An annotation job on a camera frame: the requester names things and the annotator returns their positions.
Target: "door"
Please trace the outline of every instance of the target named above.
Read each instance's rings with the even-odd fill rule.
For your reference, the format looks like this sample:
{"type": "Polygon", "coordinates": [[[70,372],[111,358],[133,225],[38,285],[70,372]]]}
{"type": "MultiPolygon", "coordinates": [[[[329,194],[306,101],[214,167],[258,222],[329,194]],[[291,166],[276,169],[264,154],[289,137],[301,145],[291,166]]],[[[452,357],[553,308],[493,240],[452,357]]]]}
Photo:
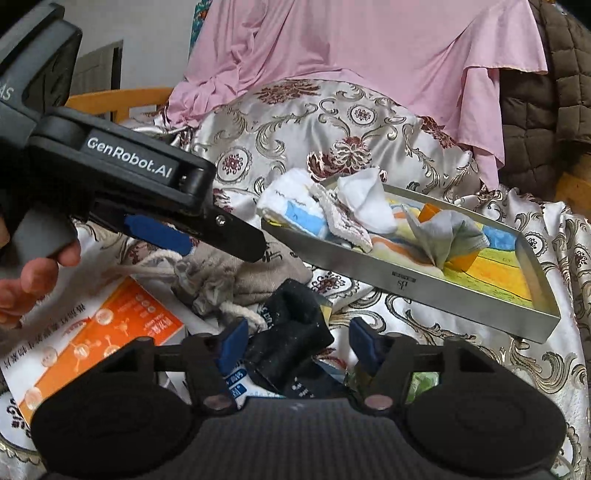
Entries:
{"type": "Polygon", "coordinates": [[[70,95],[121,87],[123,40],[91,51],[76,60],[70,95]]]}

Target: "human hand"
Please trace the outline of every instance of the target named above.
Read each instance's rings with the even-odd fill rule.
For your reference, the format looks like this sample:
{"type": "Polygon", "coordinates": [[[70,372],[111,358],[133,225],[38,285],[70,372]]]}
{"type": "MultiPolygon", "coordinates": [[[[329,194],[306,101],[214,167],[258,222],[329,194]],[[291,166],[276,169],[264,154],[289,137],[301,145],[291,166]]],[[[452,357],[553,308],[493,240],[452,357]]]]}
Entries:
{"type": "MultiPolygon", "coordinates": [[[[0,248],[9,241],[10,234],[0,218],[0,248]]],[[[0,327],[10,330],[20,326],[21,316],[53,290],[57,282],[58,263],[64,267],[75,267],[79,262],[80,242],[76,240],[58,254],[57,260],[36,258],[24,266],[21,278],[0,280],[0,327]]]]}

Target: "pink garment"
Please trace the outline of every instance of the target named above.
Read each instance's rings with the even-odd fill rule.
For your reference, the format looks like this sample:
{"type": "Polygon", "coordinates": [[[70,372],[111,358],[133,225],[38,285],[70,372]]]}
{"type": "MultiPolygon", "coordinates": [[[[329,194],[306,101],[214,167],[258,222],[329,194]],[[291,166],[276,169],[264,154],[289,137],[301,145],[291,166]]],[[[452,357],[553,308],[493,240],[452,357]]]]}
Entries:
{"type": "Polygon", "coordinates": [[[546,72],[527,0],[214,0],[168,114],[197,126],[255,86],[344,80],[445,125],[495,189],[500,68],[546,72]]]}

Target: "black rubber pad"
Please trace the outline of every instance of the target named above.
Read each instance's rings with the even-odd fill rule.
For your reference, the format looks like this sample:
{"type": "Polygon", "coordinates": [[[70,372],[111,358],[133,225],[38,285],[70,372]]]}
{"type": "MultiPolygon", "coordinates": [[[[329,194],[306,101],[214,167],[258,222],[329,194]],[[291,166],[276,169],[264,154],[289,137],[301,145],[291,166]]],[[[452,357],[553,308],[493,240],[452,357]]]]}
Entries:
{"type": "Polygon", "coordinates": [[[566,428],[560,410],[533,389],[507,390],[494,377],[456,380],[422,393],[407,426],[429,457],[476,476],[518,476],[556,456],[566,428]]]}
{"type": "Polygon", "coordinates": [[[50,470],[82,479],[135,476],[180,453],[191,412],[129,372],[96,374],[45,400],[31,436],[50,470]]]}

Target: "metal tray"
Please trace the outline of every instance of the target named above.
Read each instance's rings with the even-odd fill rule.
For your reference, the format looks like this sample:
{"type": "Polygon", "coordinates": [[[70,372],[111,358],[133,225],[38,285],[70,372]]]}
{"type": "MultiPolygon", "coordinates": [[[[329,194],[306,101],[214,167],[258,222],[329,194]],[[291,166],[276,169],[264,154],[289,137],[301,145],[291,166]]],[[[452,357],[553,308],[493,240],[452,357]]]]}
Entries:
{"type": "MultiPolygon", "coordinates": [[[[336,179],[328,179],[323,185],[332,188],[336,186],[336,179]]],[[[440,209],[455,210],[475,222],[515,235],[515,256],[530,290],[532,308],[386,262],[287,227],[275,226],[264,220],[262,228],[290,247],[303,261],[317,267],[502,330],[518,338],[536,343],[544,343],[548,339],[560,320],[560,312],[544,271],[519,230],[411,190],[389,185],[384,185],[384,190],[387,194],[412,202],[430,203],[440,209]]]]}

